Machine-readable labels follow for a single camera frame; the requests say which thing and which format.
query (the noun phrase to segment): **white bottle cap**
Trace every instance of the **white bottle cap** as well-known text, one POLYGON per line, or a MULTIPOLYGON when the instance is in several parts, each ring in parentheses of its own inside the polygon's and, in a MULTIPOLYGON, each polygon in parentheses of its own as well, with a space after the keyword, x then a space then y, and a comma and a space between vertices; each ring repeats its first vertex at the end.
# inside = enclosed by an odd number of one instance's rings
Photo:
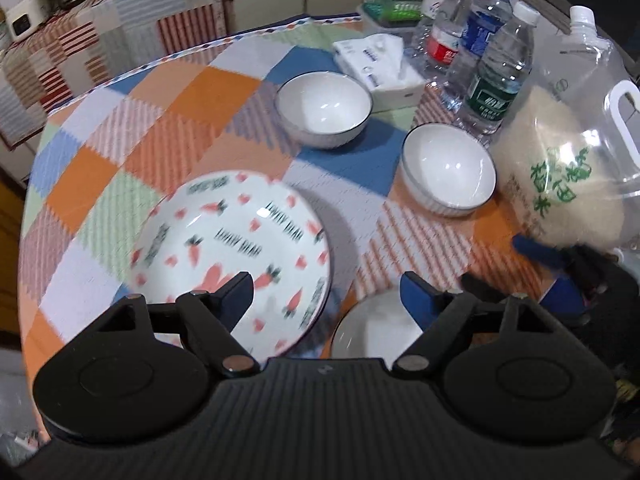
POLYGON ((596 19, 593 15, 593 11, 589 7, 583 7, 580 5, 573 6, 569 10, 569 15, 571 16, 572 25, 584 23, 585 25, 591 25, 591 27, 596 26, 596 19))
POLYGON ((540 19, 540 13, 533 7, 529 7, 525 2, 519 0, 516 2, 516 6, 513 7, 513 15, 529 25, 536 26, 536 23, 540 19))

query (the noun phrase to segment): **orange square pattern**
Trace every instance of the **orange square pattern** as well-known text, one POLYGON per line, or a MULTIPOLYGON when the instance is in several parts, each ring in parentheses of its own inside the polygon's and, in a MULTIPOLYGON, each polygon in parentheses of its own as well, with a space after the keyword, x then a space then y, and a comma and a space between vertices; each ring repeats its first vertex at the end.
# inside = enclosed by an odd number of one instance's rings
POLYGON ((499 193, 474 212, 474 240, 497 251, 513 253, 511 239, 519 232, 518 219, 511 205, 499 193))
POLYGON ((18 304, 20 305, 20 310, 18 311, 20 336, 24 343, 27 333, 33 326, 33 320, 38 311, 38 303, 31 297, 27 287, 22 283, 18 283, 18 304))
MULTIPOLYGON (((432 220, 435 222, 442 222, 442 217, 437 216, 432 213, 428 209, 423 208, 420 204, 415 201, 415 198, 411 196, 409 191, 407 190, 404 182, 402 181, 402 175, 400 173, 400 168, 396 170, 396 176, 394 177, 394 182, 391 185, 391 190, 389 190, 388 195, 390 200, 393 200, 396 203, 399 203, 401 206, 409 208, 415 214, 426 218, 427 220, 432 220)), ((459 218, 447 218, 447 225, 454 228, 457 232, 462 235, 465 235, 468 238, 471 238, 474 234, 474 220, 473 216, 462 216, 459 218)))
POLYGON ((503 253, 482 242, 472 245, 469 263, 468 272, 507 293, 524 291, 530 298, 539 298, 551 284, 530 260, 513 250, 503 253))
POLYGON ((71 234, 78 231, 116 171, 116 165, 94 150, 80 147, 46 201, 71 234))
POLYGON ((223 133, 193 167, 187 180, 206 173, 251 168, 282 179, 293 159, 279 150, 270 150, 264 144, 256 144, 231 133, 223 133))
POLYGON ((38 311, 33 319, 31 330, 25 338, 23 348, 26 369, 31 382, 42 365, 63 346, 60 336, 53 330, 44 314, 38 311))
POLYGON ((207 66, 169 106, 168 111, 221 130, 260 83, 253 77, 207 66))
POLYGON ((186 181, 218 135, 210 124, 165 112, 127 157, 124 169, 169 194, 186 181))
POLYGON ((166 110, 203 69, 201 65, 178 59, 162 63, 136 85, 129 97, 166 110))

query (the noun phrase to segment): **blue square pattern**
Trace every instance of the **blue square pattern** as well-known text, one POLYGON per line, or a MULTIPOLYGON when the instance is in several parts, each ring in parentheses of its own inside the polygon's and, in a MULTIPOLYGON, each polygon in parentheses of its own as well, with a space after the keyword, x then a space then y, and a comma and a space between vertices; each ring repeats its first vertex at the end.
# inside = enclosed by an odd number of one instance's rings
POLYGON ((331 53, 319 48, 295 46, 271 69, 265 80, 281 85, 297 75, 322 70, 342 72, 331 53))
POLYGON ((391 190, 406 132, 378 119, 370 119, 354 140, 335 150, 303 147, 296 158, 382 196, 391 190))
POLYGON ((118 287, 118 290, 116 290, 116 293, 114 294, 113 299, 111 300, 111 304, 117 303, 122 298, 124 298, 127 294, 131 294, 131 291, 127 288, 127 285, 123 283, 118 287))
POLYGON ((80 149, 77 139, 60 128, 33 161, 30 184, 46 198, 80 149))
POLYGON ((115 90, 116 92, 120 92, 123 95, 129 95, 129 93, 138 86, 149 72, 151 72, 155 67, 147 68, 142 72, 138 72, 137 74, 130 75, 120 81, 116 81, 115 83, 111 83, 107 88, 109 90, 115 90))

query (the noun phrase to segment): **round table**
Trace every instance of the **round table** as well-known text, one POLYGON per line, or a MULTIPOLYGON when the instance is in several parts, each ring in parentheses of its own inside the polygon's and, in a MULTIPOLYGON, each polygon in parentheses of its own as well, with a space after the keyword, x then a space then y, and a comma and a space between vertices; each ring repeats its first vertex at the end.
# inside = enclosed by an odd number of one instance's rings
POLYGON ((150 209, 184 182, 254 170, 295 187, 332 248, 322 316, 290 352, 315 357, 341 313, 415 270, 441 289, 472 270, 503 290, 538 297, 543 279, 510 247, 508 208, 495 200, 465 219, 436 217, 398 175, 413 126, 451 116, 426 92, 417 108, 374 114, 348 146, 298 145, 278 125, 286 80, 334 70, 333 41, 361 36, 357 18, 305 19, 163 58, 98 86, 49 117, 20 244, 20 327, 27 372, 39 368, 110 304, 150 209))

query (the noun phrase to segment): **striped counter cover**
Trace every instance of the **striped counter cover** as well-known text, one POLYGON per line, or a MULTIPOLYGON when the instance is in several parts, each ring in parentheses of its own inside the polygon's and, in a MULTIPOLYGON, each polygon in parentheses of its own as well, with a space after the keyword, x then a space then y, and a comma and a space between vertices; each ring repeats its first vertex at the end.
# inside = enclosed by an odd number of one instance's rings
POLYGON ((6 53, 0 63, 0 138, 12 150, 73 97, 224 36, 222 0, 87 0, 6 53))

